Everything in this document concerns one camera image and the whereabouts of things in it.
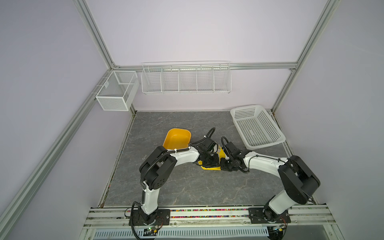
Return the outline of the yellow paper napkin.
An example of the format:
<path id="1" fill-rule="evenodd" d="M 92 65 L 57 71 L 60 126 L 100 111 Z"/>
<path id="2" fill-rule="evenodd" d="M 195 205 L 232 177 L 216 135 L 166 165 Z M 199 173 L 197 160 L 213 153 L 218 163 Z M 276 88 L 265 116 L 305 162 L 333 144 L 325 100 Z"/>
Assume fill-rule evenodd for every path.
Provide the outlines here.
<path id="1" fill-rule="evenodd" d="M 222 150 L 221 147 L 219 147 L 219 148 L 217 149 L 217 152 L 207 152 L 207 153 L 211 153 L 211 154 L 217 153 L 217 154 L 219 154 L 220 159 L 221 159 L 221 158 L 226 158 L 226 154 L 224 153 L 224 151 Z M 203 170 L 213 170 L 213 171 L 220 171 L 220 170 L 221 170 L 220 166 L 217 167 L 217 168 L 204 168 L 204 167 L 201 167 L 201 168 L 202 168 Z"/>

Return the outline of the white perforated plastic basket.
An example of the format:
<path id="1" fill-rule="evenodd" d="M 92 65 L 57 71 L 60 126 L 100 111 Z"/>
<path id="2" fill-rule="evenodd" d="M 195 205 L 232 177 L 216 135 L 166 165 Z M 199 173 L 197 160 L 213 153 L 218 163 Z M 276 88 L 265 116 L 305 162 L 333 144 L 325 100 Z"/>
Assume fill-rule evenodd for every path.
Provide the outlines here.
<path id="1" fill-rule="evenodd" d="M 234 108 L 230 114 L 248 150 L 267 148 L 286 141 L 276 122 L 261 105 Z"/>

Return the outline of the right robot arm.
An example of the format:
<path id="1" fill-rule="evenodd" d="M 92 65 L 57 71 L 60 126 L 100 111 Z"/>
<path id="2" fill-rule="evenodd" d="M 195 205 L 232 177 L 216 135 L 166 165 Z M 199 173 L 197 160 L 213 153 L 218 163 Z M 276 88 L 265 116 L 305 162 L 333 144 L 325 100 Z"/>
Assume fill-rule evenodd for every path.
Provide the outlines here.
<path id="1" fill-rule="evenodd" d="M 298 156 L 278 158 L 261 155 L 250 150 L 240 150 L 226 137 L 221 137 L 222 149 L 226 155 L 221 159 L 221 170 L 249 173 L 251 169 L 279 177 L 284 189 L 273 196 L 262 210 L 268 223 L 275 223 L 294 205 L 309 202 L 321 182 L 306 163 Z"/>

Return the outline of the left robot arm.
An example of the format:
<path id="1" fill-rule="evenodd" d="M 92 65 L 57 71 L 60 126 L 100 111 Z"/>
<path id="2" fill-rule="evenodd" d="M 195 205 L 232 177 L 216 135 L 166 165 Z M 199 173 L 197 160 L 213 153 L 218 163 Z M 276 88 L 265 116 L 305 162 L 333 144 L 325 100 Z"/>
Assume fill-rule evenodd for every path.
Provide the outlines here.
<path id="1" fill-rule="evenodd" d="M 191 142 L 191 132 L 185 129 L 168 131 L 162 146 L 157 147 L 139 168 L 142 200 L 131 210 L 132 223 L 151 225 L 158 217 L 160 188 L 166 183 L 174 168 L 186 163 L 206 170 L 220 168 L 221 147 L 212 140 L 216 128 L 211 128 L 204 137 Z"/>

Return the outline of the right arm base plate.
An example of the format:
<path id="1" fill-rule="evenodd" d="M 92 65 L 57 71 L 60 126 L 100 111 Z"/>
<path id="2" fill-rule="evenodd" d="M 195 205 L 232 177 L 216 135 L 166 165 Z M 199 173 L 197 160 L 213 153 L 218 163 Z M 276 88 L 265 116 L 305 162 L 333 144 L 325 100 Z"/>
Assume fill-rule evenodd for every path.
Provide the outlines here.
<path id="1" fill-rule="evenodd" d="M 291 223 L 291 218 L 288 211 L 282 214 L 276 214 L 270 209 L 264 208 L 249 208 L 249 219 L 252 224 L 288 224 Z"/>

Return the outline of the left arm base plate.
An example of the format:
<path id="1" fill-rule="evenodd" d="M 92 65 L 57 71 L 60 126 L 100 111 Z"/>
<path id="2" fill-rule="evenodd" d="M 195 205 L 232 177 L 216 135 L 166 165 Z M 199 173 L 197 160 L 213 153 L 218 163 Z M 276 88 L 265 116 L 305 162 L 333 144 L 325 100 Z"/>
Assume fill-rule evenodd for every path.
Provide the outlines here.
<path id="1" fill-rule="evenodd" d="M 141 208 L 133 210 L 129 225 L 134 226 L 168 226 L 170 224 L 171 211 L 170 209 L 157 209 L 153 213 L 147 215 Z"/>

